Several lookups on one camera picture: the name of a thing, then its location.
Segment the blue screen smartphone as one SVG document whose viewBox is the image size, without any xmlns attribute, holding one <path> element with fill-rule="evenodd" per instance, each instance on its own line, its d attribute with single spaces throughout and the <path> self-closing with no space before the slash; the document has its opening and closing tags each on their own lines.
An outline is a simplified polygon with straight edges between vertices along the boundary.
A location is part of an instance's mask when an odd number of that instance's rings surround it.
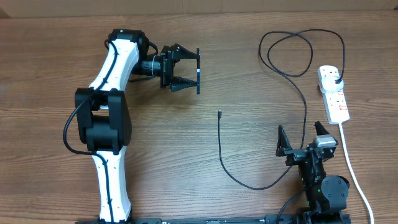
<svg viewBox="0 0 398 224">
<path fill-rule="evenodd" d="M 201 58 L 201 52 L 200 49 L 197 48 L 197 95 L 200 94 L 200 79 L 201 79 L 200 58 Z"/>
</svg>

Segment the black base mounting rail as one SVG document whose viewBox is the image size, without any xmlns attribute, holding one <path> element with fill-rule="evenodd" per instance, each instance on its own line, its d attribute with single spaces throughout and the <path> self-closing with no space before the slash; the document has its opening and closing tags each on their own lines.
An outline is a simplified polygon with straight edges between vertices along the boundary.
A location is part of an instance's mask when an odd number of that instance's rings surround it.
<svg viewBox="0 0 398 224">
<path fill-rule="evenodd" d="M 321 220 L 320 218 L 313 219 L 311 223 L 351 223 L 349 215 L 343 215 L 342 221 L 337 218 L 332 218 L 331 221 Z M 108 223 L 101 220 L 81 221 L 75 222 L 79 224 L 99 224 Z M 119 223 L 133 223 L 133 224 L 274 224 L 277 223 L 277 215 L 266 215 L 263 218 L 214 218 L 214 219 L 174 219 L 174 220 L 161 220 L 160 218 L 140 218 L 129 219 L 127 222 Z M 278 223 L 293 224 L 293 223 L 306 223 L 299 221 L 295 215 L 281 215 Z"/>
</svg>

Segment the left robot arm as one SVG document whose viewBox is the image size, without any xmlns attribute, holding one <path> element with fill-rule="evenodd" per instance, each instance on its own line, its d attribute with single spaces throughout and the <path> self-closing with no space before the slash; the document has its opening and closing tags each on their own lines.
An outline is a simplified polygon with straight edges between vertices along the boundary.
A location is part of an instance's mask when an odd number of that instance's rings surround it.
<svg viewBox="0 0 398 224">
<path fill-rule="evenodd" d="M 93 158 L 99 180 L 101 210 L 97 223 L 132 223 L 132 205 L 127 195 L 126 148 L 131 141 L 132 123 L 125 89 L 134 82 L 158 77 L 161 88 L 176 92 L 200 87 L 199 80 L 177 77 L 180 60 L 200 61 L 200 51 L 191 52 L 179 44 L 159 50 L 141 30 L 114 29 L 104 42 L 108 54 L 87 88 L 75 92 L 75 109 L 80 141 Z"/>
</svg>

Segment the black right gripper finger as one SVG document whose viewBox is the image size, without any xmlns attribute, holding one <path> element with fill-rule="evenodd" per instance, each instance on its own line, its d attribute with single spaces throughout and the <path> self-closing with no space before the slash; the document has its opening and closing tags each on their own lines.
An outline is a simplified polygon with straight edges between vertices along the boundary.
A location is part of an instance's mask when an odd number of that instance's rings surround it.
<svg viewBox="0 0 398 224">
<path fill-rule="evenodd" d="M 278 141 L 277 141 L 277 149 L 276 149 L 276 156 L 282 157 L 287 156 L 291 153 L 292 146 L 290 145 L 289 139 L 286 135 L 286 132 L 282 125 L 278 127 Z"/>
<path fill-rule="evenodd" d="M 324 128 L 324 126 L 319 121 L 315 122 L 314 127 L 316 129 L 317 136 L 329 134 L 329 132 Z"/>
</svg>

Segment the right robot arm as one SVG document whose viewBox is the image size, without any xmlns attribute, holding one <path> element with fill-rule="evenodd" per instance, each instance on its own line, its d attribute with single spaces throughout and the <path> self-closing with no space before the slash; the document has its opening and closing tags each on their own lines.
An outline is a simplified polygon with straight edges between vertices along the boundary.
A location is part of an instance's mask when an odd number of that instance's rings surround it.
<svg viewBox="0 0 398 224">
<path fill-rule="evenodd" d="M 276 221 L 283 223 L 350 223 L 349 215 L 342 214 L 346 209 L 349 182 L 340 175 L 327 175 L 323 163 L 334 157 L 338 141 L 317 121 L 317 135 L 305 149 L 293 149 L 283 126 L 278 127 L 276 156 L 285 157 L 287 166 L 297 166 L 302 178 L 303 190 L 295 194 L 281 208 Z M 296 214 L 282 216 L 291 201 L 306 195 L 307 206 Z"/>
</svg>

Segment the white power strip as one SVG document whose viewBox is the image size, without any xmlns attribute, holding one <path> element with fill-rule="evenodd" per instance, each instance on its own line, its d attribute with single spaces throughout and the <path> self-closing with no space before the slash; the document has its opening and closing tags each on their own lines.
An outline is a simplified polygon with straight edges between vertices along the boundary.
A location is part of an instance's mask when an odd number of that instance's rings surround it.
<svg viewBox="0 0 398 224">
<path fill-rule="evenodd" d="M 319 82 L 321 77 L 340 78 L 338 69 L 331 65 L 323 65 L 319 67 L 317 73 Z M 333 93 L 322 93 L 322 97 L 329 124 L 341 124 L 349 120 L 349 112 L 343 89 Z"/>
</svg>

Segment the white USB charger adapter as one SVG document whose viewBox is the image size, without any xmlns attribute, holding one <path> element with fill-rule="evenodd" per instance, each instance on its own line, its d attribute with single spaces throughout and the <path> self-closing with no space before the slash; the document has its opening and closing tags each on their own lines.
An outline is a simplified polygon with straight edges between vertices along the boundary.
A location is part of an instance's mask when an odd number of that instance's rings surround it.
<svg viewBox="0 0 398 224">
<path fill-rule="evenodd" d="M 321 77 L 319 86 L 322 93 L 333 93 L 343 89 L 344 81 L 340 78 L 336 79 L 335 77 Z"/>
</svg>

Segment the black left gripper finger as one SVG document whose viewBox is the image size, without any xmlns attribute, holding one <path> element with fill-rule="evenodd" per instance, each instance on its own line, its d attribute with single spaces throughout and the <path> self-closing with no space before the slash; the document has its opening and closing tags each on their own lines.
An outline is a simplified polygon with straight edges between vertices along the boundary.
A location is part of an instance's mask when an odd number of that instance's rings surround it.
<svg viewBox="0 0 398 224">
<path fill-rule="evenodd" d="M 175 47 L 174 60 L 176 61 L 179 61 L 181 59 L 195 59 L 195 60 L 200 59 L 199 53 L 191 52 L 179 44 L 174 44 L 174 47 Z"/>
<path fill-rule="evenodd" d="M 173 77 L 170 83 L 171 92 L 176 92 L 191 87 L 198 88 L 198 82 L 183 77 Z"/>
</svg>

